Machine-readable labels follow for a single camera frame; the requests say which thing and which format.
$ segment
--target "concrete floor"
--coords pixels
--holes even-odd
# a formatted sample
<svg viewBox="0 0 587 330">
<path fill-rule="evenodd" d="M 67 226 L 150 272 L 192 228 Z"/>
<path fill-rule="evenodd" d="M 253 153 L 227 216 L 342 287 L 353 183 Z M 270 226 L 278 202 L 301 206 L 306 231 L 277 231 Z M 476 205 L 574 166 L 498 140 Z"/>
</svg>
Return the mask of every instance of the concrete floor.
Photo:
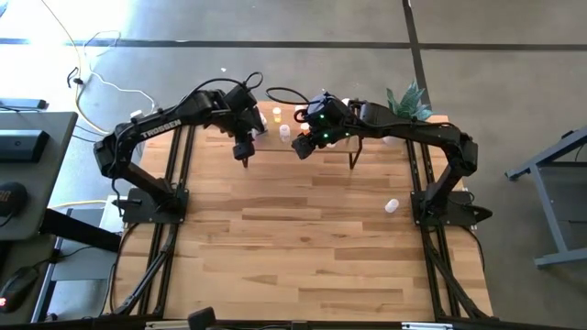
<svg viewBox="0 0 587 330">
<path fill-rule="evenodd" d="M 408 41 L 401 0 L 48 3 L 75 39 L 118 29 L 127 39 Z M 411 3 L 420 42 L 587 41 L 587 2 L 582 0 Z M 39 1 L 14 2 L 0 18 L 0 38 L 34 40 L 29 46 L 0 46 L 0 59 L 10 63 L 0 76 L 2 95 L 40 97 L 50 101 L 53 110 L 72 110 L 65 76 L 76 65 L 75 55 L 72 48 L 56 46 L 55 40 L 63 40 L 62 31 Z M 587 263 L 534 267 L 534 257 L 555 251 L 546 217 L 529 177 L 516 183 L 504 177 L 504 171 L 585 125 L 581 95 L 587 52 L 423 51 L 422 58 L 433 109 L 449 115 L 480 146 L 479 170 L 466 183 L 476 203 L 494 212 L 479 225 L 479 237 L 495 315 L 514 322 L 587 327 Z M 402 91 L 415 77 L 409 49 L 117 48 L 100 57 L 95 68 L 122 87 L 145 90 L 161 105 L 173 105 L 204 80 L 242 79 L 253 71 L 265 74 L 265 87 L 290 86 L 308 96 L 326 89 L 380 103 L 386 87 Z M 262 92 L 256 96 L 265 99 Z M 149 106 L 139 95 L 118 93 L 98 82 L 87 87 L 82 100 L 87 115 L 108 128 Z M 580 159 L 587 160 L 587 152 Z M 91 145 L 74 140 L 52 203 L 107 194 L 109 181 L 94 169 Z M 74 298 L 79 290 L 60 288 L 59 294 L 102 301 L 102 291 L 92 289 L 85 290 L 86 297 Z M 64 305 L 55 308 L 63 311 Z M 70 317 L 92 314 L 85 307 L 65 312 Z"/>
</svg>

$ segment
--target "yellow cup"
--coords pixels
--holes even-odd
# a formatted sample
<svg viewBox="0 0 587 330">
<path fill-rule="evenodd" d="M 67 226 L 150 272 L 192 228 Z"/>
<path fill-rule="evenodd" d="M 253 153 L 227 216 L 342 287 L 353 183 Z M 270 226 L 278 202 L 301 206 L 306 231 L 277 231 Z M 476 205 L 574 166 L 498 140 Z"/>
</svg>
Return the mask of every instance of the yellow cup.
<svg viewBox="0 0 587 330">
<path fill-rule="evenodd" d="M 280 108 L 273 108 L 273 121 L 275 123 L 281 123 L 282 122 L 282 109 Z"/>
</svg>

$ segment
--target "desk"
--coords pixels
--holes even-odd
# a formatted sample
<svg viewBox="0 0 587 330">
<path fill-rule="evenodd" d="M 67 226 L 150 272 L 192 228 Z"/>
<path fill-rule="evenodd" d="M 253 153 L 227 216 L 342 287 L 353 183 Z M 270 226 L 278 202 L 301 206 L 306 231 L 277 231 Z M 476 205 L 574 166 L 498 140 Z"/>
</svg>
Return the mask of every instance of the desk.
<svg viewBox="0 0 587 330">
<path fill-rule="evenodd" d="M 355 170 L 344 153 L 299 160 L 294 152 L 260 152 L 243 169 L 232 159 L 234 142 L 217 140 L 217 134 L 212 127 L 196 133 L 166 318 L 213 306 L 219 319 L 433 319 L 404 145 L 366 138 Z M 172 133 L 149 140 L 141 167 L 163 176 L 171 140 Z M 430 152 L 438 176 L 446 159 L 438 148 Z M 386 214 L 391 198 L 400 207 Z M 122 251 L 116 305 L 145 271 L 153 227 L 137 227 Z M 447 238 L 456 278 L 491 314 L 475 241 L 453 227 Z M 439 287 L 448 310 L 442 280 Z M 158 290 L 156 282 L 151 306 Z"/>
<path fill-rule="evenodd" d="M 273 121 L 272 109 L 275 107 L 282 109 L 282 121 L 280 123 L 275 123 Z M 295 152 L 295 150 L 292 149 L 291 140 L 295 139 L 300 133 L 302 133 L 302 128 L 300 128 L 301 124 L 294 120 L 295 106 L 290 104 L 279 104 L 277 102 L 259 102 L 258 108 L 265 118 L 267 118 L 267 132 L 255 137 L 255 141 L 253 142 L 255 145 L 255 151 Z M 288 142 L 281 141 L 279 137 L 279 127 L 281 125 L 287 125 L 290 127 L 291 134 L 290 141 Z M 215 135 L 214 133 L 210 133 L 207 140 L 210 142 L 213 140 L 230 141 L 231 138 L 226 134 Z M 317 148 L 315 153 L 326 152 L 349 154 L 349 167 L 353 169 L 359 159 L 362 149 L 362 139 L 359 137 L 350 137 L 340 140 L 332 148 Z M 248 160 L 244 160 L 243 163 L 245 164 L 245 167 L 247 167 Z"/>
</svg>

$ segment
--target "electronic device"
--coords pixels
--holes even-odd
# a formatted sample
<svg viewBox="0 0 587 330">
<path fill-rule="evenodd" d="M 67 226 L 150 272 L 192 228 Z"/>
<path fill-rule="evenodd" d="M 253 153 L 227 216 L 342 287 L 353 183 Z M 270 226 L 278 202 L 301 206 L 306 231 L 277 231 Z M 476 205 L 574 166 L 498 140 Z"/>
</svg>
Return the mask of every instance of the electronic device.
<svg viewBox="0 0 587 330">
<path fill-rule="evenodd" d="M 39 162 L 48 140 L 40 129 L 0 129 L 0 162 Z"/>
<path fill-rule="evenodd" d="M 32 266 L 21 267 L 6 281 L 0 291 L 0 313 L 12 313 L 25 301 L 39 277 Z"/>
<path fill-rule="evenodd" d="M 27 204 L 27 188 L 18 182 L 0 184 L 0 216 L 17 215 Z"/>
</svg>

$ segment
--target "green plant leaves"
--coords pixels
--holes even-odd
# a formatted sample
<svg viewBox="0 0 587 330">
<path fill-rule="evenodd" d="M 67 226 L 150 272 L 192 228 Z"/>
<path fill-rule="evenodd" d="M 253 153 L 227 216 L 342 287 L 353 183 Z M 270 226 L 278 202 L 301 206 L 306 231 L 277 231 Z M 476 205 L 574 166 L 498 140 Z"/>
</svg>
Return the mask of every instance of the green plant leaves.
<svg viewBox="0 0 587 330">
<path fill-rule="evenodd" d="M 428 104 L 421 104 L 417 107 L 415 111 L 415 118 L 417 120 L 425 121 L 432 115 L 432 110 L 430 110 Z"/>
<path fill-rule="evenodd" d="M 387 89 L 387 103 L 393 113 L 402 118 L 416 117 L 418 120 L 426 120 L 432 115 L 428 104 L 421 104 L 420 99 L 425 89 L 419 89 L 416 81 L 413 81 L 405 92 L 402 101 L 398 104 L 393 95 L 393 91 Z"/>
<path fill-rule="evenodd" d="M 392 109 L 393 113 L 397 115 L 397 109 L 400 107 L 400 104 L 395 101 L 393 92 L 389 88 L 387 89 L 387 104 L 389 105 L 389 108 Z"/>
</svg>

